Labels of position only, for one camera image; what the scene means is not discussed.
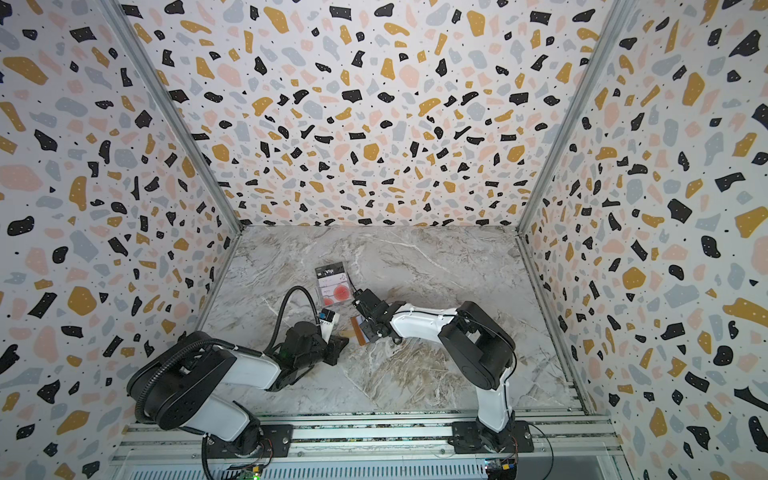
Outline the brown leather card holder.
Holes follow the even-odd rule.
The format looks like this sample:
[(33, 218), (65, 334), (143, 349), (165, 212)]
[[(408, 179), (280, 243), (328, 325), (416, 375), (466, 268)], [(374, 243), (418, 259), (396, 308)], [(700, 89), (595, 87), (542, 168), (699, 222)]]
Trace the brown leather card holder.
[(351, 318), (352, 329), (355, 334), (355, 338), (357, 339), (357, 342), (360, 346), (364, 346), (369, 343), (369, 339), (362, 329), (363, 322), (364, 322), (364, 318), (360, 315), (357, 315)]

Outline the black VIP card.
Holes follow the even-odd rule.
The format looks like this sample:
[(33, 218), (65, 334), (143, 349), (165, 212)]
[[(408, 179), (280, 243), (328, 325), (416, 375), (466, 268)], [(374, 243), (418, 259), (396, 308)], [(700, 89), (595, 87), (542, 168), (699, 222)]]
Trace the black VIP card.
[(343, 262), (336, 262), (317, 267), (315, 274), (318, 280), (327, 279), (331, 283), (346, 282), (347, 273)]

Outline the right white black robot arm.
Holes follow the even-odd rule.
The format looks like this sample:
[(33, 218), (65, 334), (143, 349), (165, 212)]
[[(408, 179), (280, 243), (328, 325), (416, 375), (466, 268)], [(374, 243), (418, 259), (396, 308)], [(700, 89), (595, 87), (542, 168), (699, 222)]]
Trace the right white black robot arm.
[(476, 420), (452, 426), (456, 450), (509, 451), (514, 445), (514, 410), (507, 385), (518, 365), (512, 338), (476, 303), (452, 309), (421, 308), (404, 301), (391, 304), (369, 289), (357, 289), (353, 304), (367, 340), (390, 338), (400, 344), (416, 338), (439, 343), (462, 375), (474, 385), (478, 399)]

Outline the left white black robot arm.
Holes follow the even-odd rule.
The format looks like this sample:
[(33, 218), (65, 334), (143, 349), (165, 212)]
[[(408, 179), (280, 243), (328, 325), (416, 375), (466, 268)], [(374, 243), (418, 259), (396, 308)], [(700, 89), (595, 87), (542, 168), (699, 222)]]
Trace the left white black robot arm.
[(203, 436), (208, 458), (284, 458), (293, 426), (266, 425), (216, 389), (233, 384), (279, 392), (318, 364), (336, 365), (348, 343), (306, 321), (289, 328), (285, 340), (267, 352), (196, 331), (138, 370), (127, 393), (138, 422)]

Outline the clear plastic card box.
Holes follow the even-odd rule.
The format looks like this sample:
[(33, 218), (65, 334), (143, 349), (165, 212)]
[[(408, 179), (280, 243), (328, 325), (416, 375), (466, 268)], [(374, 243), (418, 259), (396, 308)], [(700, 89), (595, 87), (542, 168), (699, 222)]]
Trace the clear plastic card box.
[[(347, 274), (347, 281), (349, 282), (349, 285), (350, 285), (350, 287), (351, 287), (351, 288), (352, 288), (352, 290), (354, 291), (354, 288), (352, 287), (352, 285), (351, 285), (351, 282), (350, 282), (350, 280), (349, 280), (349, 276), (348, 276), (348, 274)], [(320, 294), (320, 300), (321, 300), (321, 301), (322, 301), (322, 297), (321, 297), (321, 293), (320, 293), (320, 285), (321, 285), (321, 284), (323, 284), (323, 283), (330, 283), (330, 284), (335, 284), (335, 283), (331, 283), (331, 282), (330, 282), (330, 281), (328, 281), (327, 279), (321, 279), (321, 280), (318, 280), (318, 279), (317, 279), (318, 291), (319, 291), (319, 294)]]

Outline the white ventilation grille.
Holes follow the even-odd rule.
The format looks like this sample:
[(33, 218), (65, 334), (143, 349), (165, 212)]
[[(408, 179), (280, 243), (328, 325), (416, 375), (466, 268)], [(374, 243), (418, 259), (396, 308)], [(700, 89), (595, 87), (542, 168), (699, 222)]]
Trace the white ventilation grille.
[[(487, 479), (484, 461), (278, 462), (249, 479)], [(121, 479), (205, 479), (199, 464), (137, 466)]]

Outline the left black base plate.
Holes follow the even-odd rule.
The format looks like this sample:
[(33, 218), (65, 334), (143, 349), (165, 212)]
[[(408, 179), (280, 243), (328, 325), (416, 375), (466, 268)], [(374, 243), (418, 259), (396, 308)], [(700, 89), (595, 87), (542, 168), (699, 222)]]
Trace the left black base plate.
[(227, 442), (212, 435), (205, 442), (208, 459), (270, 460), (288, 456), (293, 440), (291, 424), (261, 424), (247, 427), (235, 440)]

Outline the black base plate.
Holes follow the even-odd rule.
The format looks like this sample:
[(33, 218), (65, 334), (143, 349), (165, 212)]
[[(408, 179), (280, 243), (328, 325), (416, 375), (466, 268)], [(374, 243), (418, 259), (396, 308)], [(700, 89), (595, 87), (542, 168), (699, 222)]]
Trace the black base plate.
[(247, 427), (235, 440), (227, 442), (212, 435), (205, 442), (208, 459), (270, 460), (288, 456), (293, 440), (291, 424), (261, 424)]
[(509, 421), (500, 432), (494, 432), (479, 420), (453, 422), (448, 444), (457, 454), (510, 455), (534, 451), (529, 424), (523, 420)]

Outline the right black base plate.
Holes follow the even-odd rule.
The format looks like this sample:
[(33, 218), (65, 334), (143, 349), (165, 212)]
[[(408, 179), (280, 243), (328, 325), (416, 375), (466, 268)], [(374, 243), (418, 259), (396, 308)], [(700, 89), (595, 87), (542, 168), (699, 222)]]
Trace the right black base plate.
[(500, 432), (494, 432), (479, 420), (453, 422), (448, 444), (457, 454), (510, 455), (534, 451), (529, 424), (523, 420), (509, 421)]

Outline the aluminium mounting rail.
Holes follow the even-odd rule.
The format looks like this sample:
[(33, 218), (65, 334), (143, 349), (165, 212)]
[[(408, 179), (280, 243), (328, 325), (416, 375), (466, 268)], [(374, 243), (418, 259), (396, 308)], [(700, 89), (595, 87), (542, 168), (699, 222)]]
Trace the aluminium mounting rail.
[[(289, 460), (416, 460), (459, 459), (450, 441), (452, 425), (471, 421), (469, 411), (406, 414), (344, 414), (265, 416), (264, 431), (290, 426), (292, 431), (272, 442), (286, 446)], [(560, 456), (623, 457), (621, 441), (605, 416), (580, 411), (524, 410), (517, 420), (528, 425), (523, 435), (533, 444), (524, 457)], [(201, 438), (183, 431), (131, 424), (110, 461), (114, 464), (191, 462), (201, 454)]]

